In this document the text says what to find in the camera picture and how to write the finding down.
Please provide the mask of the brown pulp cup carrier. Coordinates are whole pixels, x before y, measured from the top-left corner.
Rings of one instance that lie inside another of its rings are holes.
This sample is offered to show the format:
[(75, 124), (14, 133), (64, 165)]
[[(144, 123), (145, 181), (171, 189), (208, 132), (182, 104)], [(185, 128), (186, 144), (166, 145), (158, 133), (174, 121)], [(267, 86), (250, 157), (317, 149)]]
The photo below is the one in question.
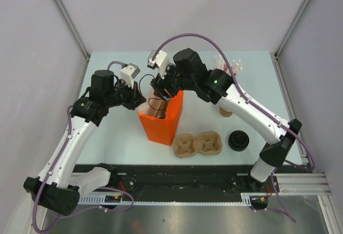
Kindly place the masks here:
[(152, 116), (157, 119), (164, 119), (166, 117), (168, 102), (157, 97), (154, 94), (153, 90), (151, 90), (151, 92), (147, 96), (147, 103), (148, 103), (147, 115)]

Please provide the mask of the orange paper takeout bag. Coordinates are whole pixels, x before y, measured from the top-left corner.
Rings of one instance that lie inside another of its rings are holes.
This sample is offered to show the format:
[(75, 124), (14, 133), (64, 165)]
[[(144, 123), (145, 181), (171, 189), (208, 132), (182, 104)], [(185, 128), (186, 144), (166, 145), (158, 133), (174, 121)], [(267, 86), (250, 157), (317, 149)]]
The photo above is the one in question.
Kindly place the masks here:
[(157, 119), (147, 115), (147, 96), (151, 92), (147, 87), (141, 92), (146, 93), (146, 102), (138, 106), (138, 116), (149, 141), (170, 146), (173, 142), (179, 120), (183, 111), (184, 92), (180, 91), (168, 102), (167, 115), (164, 119)]

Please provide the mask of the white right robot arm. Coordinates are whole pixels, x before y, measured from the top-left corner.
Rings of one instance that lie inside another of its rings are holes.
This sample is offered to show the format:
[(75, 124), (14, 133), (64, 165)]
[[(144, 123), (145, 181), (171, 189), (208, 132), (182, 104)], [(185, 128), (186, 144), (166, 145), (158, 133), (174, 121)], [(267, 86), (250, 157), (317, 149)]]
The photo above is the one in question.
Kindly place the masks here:
[(247, 178), (252, 191), (261, 191), (271, 173), (286, 160), (301, 122), (276, 117), (254, 98), (244, 98), (232, 76), (220, 69), (208, 69), (190, 48), (177, 52), (172, 59), (163, 51), (151, 52), (147, 66), (159, 71), (151, 81), (156, 96), (169, 101), (179, 91), (194, 91), (201, 100), (231, 111), (262, 136), (266, 143)]

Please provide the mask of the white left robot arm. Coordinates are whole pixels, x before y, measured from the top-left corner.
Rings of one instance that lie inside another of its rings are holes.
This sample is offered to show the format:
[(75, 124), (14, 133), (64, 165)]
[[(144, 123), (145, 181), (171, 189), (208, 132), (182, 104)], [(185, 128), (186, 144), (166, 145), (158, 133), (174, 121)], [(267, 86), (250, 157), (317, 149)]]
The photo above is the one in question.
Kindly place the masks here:
[(67, 110), (68, 127), (50, 160), (37, 177), (28, 177), (24, 182), (33, 201), (68, 216), (88, 193), (100, 187), (112, 191), (118, 186), (114, 167), (106, 164), (99, 164), (76, 179), (71, 174), (85, 144), (110, 108), (134, 110), (146, 101), (134, 80), (139, 72), (128, 64), (118, 77), (110, 70), (97, 70), (92, 75), (90, 87)]

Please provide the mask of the stack of brown paper cups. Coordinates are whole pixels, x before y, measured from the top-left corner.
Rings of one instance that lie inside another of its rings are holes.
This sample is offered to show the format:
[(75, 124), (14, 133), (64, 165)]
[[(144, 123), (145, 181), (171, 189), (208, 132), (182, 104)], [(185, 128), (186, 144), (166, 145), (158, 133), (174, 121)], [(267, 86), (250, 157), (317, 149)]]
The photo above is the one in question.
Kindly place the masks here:
[(222, 106), (219, 107), (219, 113), (225, 118), (228, 118), (233, 115), (233, 112), (231, 112), (228, 109), (223, 108)]

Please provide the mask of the pink straw holder cup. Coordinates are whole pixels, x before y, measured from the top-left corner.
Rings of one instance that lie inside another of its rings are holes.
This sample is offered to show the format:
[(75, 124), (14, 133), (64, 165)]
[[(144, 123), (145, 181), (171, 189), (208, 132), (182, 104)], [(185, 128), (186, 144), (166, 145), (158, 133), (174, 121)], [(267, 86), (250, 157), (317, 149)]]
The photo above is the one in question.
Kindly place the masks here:
[(237, 66), (237, 65), (231, 65), (230, 68), (231, 68), (231, 70), (229, 70), (229, 68), (228, 68), (228, 66), (226, 64), (223, 64), (220, 67), (220, 69), (222, 71), (224, 71), (226, 74), (228, 74), (230, 76), (232, 75), (232, 73), (233, 73), (233, 75), (236, 75), (239, 72), (239, 70), (240, 70), (240, 67)]

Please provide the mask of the stack of black lids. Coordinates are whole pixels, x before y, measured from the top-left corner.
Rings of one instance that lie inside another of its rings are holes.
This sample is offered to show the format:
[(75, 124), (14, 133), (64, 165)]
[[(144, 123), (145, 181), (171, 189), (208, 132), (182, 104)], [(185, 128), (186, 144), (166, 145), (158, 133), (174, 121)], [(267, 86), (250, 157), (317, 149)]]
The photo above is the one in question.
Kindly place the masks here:
[(241, 130), (233, 131), (228, 138), (229, 147), (237, 152), (244, 151), (249, 145), (249, 136)]

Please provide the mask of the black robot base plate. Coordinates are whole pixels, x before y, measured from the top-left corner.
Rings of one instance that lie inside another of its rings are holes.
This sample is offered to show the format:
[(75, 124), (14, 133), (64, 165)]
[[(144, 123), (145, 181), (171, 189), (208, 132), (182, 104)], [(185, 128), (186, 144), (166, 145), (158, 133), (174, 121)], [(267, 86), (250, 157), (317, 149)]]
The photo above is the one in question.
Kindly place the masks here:
[(267, 192), (279, 188), (276, 177), (259, 184), (246, 165), (120, 165), (100, 163), (113, 171), (114, 183), (121, 182), (127, 191), (143, 188), (222, 188), (233, 192)]

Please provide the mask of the aluminium frame post left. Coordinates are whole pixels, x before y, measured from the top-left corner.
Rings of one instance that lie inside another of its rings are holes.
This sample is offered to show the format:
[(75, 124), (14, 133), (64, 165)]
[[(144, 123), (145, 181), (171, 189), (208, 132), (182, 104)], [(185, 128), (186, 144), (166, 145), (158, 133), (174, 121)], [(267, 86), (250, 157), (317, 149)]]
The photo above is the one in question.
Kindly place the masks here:
[(90, 53), (86, 48), (86, 45), (84, 44), (79, 31), (76, 28), (76, 25), (74, 24), (63, 0), (52, 0), (54, 3), (59, 15), (61, 16), (62, 20), (64, 21), (71, 37), (73, 38), (74, 42), (76, 43), (78, 49), (82, 53), (83, 57), (86, 61), (89, 61)]

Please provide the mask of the aluminium frame post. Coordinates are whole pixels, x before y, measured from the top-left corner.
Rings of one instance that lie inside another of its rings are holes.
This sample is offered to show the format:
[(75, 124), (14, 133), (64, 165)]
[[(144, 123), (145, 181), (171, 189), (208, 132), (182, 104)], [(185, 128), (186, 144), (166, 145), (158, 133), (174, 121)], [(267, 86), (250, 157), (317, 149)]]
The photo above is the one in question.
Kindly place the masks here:
[(64, 21), (71, 37), (73, 38), (74, 42), (76, 43), (78, 49), (82, 53), (83, 57), (86, 61), (89, 61), (90, 53), (86, 48), (86, 45), (84, 44), (79, 31), (76, 28), (76, 25), (74, 24), (63, 0), (52, 0), (54, 3), (59, 15), (61, 16), (62, 20)]
[(287, 28), (287, 31), (283, 38), (281, 39), (280, 44), (278, 45), (276, 51), (274, 52), (275, 58), (278, 60), (281, 56), (282, 52), (284, 51), (285, 47), (289, 43), (292, 35), (294, 34), (297, 26), (299, 25), (300, 21), (304, 17), (308, 7), (310, 6), (310, 3), (312, 0), (302, 0), (299, 8), (297, 9), (295, 16), (293, 17), (290, 25)]

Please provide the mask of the aluminium frame post right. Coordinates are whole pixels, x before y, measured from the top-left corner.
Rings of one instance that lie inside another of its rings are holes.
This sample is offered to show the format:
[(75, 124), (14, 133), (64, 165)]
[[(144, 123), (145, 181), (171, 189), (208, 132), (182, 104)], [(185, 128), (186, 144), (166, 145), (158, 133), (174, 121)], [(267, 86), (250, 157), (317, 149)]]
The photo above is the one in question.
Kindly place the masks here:
[(275, 58), (278, 60), (281, 56), (282, 52), (284, 51), (285, 47), (289, 43), (292, 35), (294, 34), (297, 26), (299, 25), (300, 21), (304, 17), (308, 7), (310, 6), (310, 3), (312, 0), (302, 0), (299, 8), (297, 9), (295, 16), (293, 17), (290, 25), (287, 28), (287, 31), (283, 38), (281, 39), (280, 44), (278, 45), (276, 51), (274, 52)]

